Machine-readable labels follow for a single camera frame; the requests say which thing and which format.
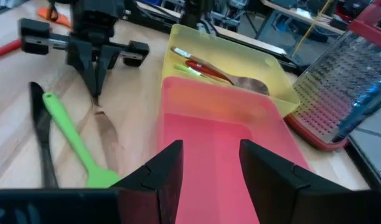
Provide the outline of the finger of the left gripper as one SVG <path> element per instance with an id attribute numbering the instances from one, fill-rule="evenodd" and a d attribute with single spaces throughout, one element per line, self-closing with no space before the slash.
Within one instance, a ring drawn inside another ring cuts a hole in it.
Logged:
<path id="1" fill-rule="evenodd" d="M 82 40 L 70 40 L 68 43 L 68 64 L 80 74 L 90 94 L 96 95 L 91 43 Z"/>
<path id="2" fill-rule="evenodd" d="M 118 58 L 120 49 L 115 46 L 102 46 L 96 62 L 96 96 L 100 96 L 106 72 L 112 68 Z"/>

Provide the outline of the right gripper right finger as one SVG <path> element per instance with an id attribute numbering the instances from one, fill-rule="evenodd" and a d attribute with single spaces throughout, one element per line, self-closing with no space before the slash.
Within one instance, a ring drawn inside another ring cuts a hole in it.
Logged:
<path id="1" fill-rule="evenodd" d="M 364 223 L 356 192 L 242 140 L 243 178 L 260 223 Z"/>

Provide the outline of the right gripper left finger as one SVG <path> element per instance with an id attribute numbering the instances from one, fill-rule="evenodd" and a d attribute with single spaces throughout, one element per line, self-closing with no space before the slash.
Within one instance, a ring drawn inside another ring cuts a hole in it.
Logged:
<path id="1" fill-rule="evenodd" d="M 183 163 L 183 141 L 175 140 L 143 166 L 112 185 L 118 189 L 120 223 L 175 223 Z"/>

